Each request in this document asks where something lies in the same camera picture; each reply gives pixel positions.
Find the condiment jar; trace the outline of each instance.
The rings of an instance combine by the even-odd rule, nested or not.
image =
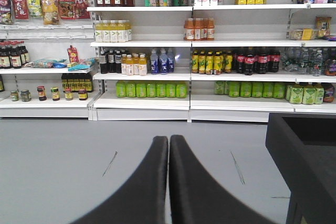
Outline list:
[[[78,90],[78,98],[81,101],[84,101],[88,98],[88,92],[86,91],[86,89]]]
[[[37,92],[38,92],[38,99],[40,101],[45,101],[47,99],[46,89],[44,88],[44,86],[38,86],[37,87]]]
[[[51,94],[52,94],[52,100],[53,101],[59,101],[60,96],[59,96],[58,87],[52,87],[51,88]]]
[[[32,100],[32,95],[29,90],[25,89],[21,91],[21,99],[23,102],[29,102]]]

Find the water bottle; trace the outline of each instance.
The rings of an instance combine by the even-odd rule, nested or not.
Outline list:
[[[312,70],[312,75],[313,76],[320,76],[321,75],[321,68],[322,68],[322,63],[323,63],[323,54],[322,50],[317,50],[317,53],[314,57],[314,66]]]

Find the red package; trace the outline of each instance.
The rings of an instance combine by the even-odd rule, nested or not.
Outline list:
[[[13,0],[15,19],[28,20],[27,0]]]

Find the store shelf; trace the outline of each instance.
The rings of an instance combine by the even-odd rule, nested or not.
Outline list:
[[[117,98],[115,91],[104,93],[94,104],[103,109],[189,110],[189,97],[179,98]]]
[[[193,47],[301,47],[297,40],[213,40],[193,41]]]
[[[251,76],[246,76],[242,73],[222,73],[220,75],[207,75],[192,73],[192,81],[284,81],[295,82],[297,74],[290,74],[285,71],[279,71],[277,73],[257,74],[254,73]]]
[[[152,80],[152,81],[190,81],[190,69],[189,68],[175,68],[174,73],[168,74],[150,74],[148,73],[146,76],[127,76],[125,74],[120,73],[107,73],[101,74],[96,73],[93,76],[94,80]]]
[[[132,40],[128,42],[92,42],[91,47],[191,47],[191,41],[183,40]]]

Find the packaged snack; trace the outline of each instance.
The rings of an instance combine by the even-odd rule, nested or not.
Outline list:
[[[59,25],[57,0],[42,0],[43,24]]]
[[[11,0],[0,0],[0,24],[12,24]]]
[[[61,19],[75,19],[76,0],[58,0],[58,10]]]
[[[27,0],[28,11],[30,17],[40,18],[42,17],[42,9],[40,5],[40,0]]]
[[[27,0],[12,0],[14,5],[15,19],[28,20]]]
[[[330,35],[330,21],[331,17],[316,17],[316,29],[319,29],[316,38],[323,38]]]

